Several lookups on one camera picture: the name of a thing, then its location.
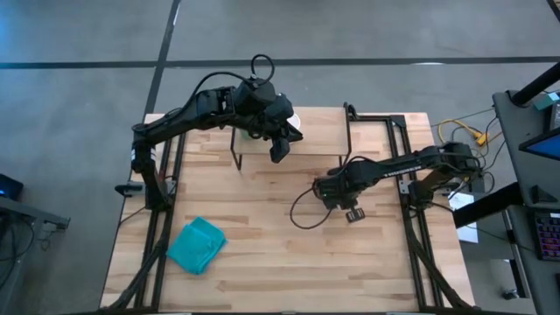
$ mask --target gray floor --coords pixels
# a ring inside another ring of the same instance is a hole
[[[8,0],[0,3],[0,63],[156,60],[172,0]],[[530,23],[527,17],[533,17]],[[168,60],[547,56],[560,24],[544,0],[184,0]],[[491,95],[521,88],[551,64],[285,66],[274,84],[301,106],[361,112],[428,112],[432,123],[488,109]],[[155,112],[182,105],[215,68],[166,69]],[[229,69],[248,74],[247,68]],[[26,184],[24,201],[72,217],[25,275],[20,313],[91,311],[100,300],[130,173],[130,126],[142,120],[154,70],[0,70],[0,173]],[[205,86],[236,84],[216,78]],[[492,112],[467,118],[484,129]],[[500,126],[491,129],[495,133]],[[451,126],[444,128],[448,136]],[[493,157],[501,139],[491,143]],[[507,149],[496,187],[515,180]],[[466,257],[477,304],[500,300],[507,276]]]

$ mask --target wooden table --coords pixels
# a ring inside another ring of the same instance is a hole
[[[432,145],[428,116],[405,116],[412,150]],[[351,124],[351,136],[353,155],[390,158],[382,123]],[[322,226],[300,230],[288,217],[291,203],[315,177],[337,166],[338,158],[289,155],[280,164],[272,164],[267,155],[252,155],[244,158],[242,170],[237,171],[230,140],[228,128],[187,134],[171,239],[185,224],[203,216],[223,229],[229,243],[204,276],[187,274],[167,260],[161,312],[417,310],[394,179],[382,180],[360,196],[365,220],[348,225],[344,213],[335,211]],[[427,173],[418,175],[422,178]],[[122,215],[143,205],[144,197],[130,198]],[[300,200],[295,212],[295,220],[302,225],[326,214],[312,194]],[[458,294],[473,304],[452,215],[434,207],[426,216],[437,266]],[[149,217],[149,211],[141,212],[119,229],[101,305],[112,303],[136,274]],[[427,279],[423,269],[431,300]],[[153,276],[147,287],[147,304],[151,281]]]

